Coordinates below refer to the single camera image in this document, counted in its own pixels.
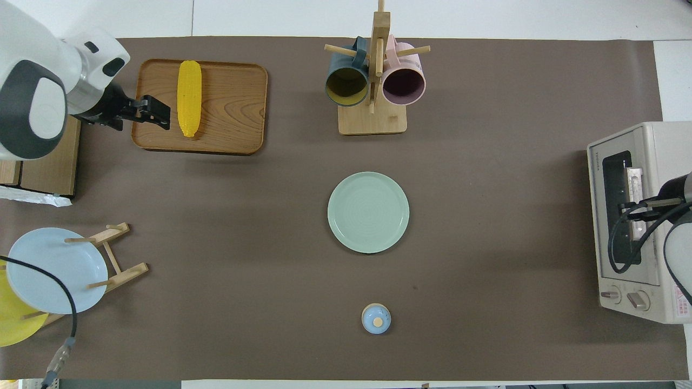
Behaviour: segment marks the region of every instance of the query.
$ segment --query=pink mug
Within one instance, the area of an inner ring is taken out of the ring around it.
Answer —
[[[426,91],[426,79],[418,54],[397,57],[397,51],[408,48],[413,46],[397,42],[394,35],[387,39],[387,59],[382,66],[382,94],[394,105],[413,104]]]

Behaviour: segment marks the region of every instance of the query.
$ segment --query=cable connector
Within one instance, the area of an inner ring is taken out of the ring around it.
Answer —
[[[43,383],[41,384],[42,388],[47,388],[53,384],[53,381],[55,381],[57,378],[60,370],[62,370],[62,368],[65,366],[65,361],[67,361],[67,359],[70,357],[70,352],[72,351],[72,347],[74,345],[75,339],[70,336],[69,338],[65,339],[65,343],[63,343],[62,346],[57,349],[51,363],[48,364],[46,378],[44,378]]]

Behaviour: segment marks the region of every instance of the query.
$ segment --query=mug rack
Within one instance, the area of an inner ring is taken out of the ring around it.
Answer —
[[[372,34],[368,56],[369,93],[368,98],[353,107],[341,107],[338,110],[339,134],[341,135],[375,135],[400,134],[406,131],[406,106],[388,102],[382,94],[382,72],[385,59],[385,45],[390,34],[391,14],[384,11],[384,0],[378,0],[377,11],[372,18]],[[325,44],[325,50],[354,57],[356,51]],[[397,51],[397,57],[430,52],[430,46],[410,48]]]

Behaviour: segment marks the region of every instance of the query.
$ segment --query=wooden tray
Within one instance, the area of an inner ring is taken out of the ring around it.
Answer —
[[[132,140],[147,150],[249,155],[264,142],[266,70],[256,64],[197,61],[202,68],[202,113],[193,138],[180,130],[178,68],[183,60],[148,60],[139,69],[137,98],[152,95],[171,107],[171,128],[133,123]]]

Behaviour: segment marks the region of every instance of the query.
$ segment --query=yellow corn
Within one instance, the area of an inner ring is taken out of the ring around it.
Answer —
[[[202,111],[202,69],[197,61],[183,61],[178,70],[178,123],[183,135],[192,138],[199,128]]]

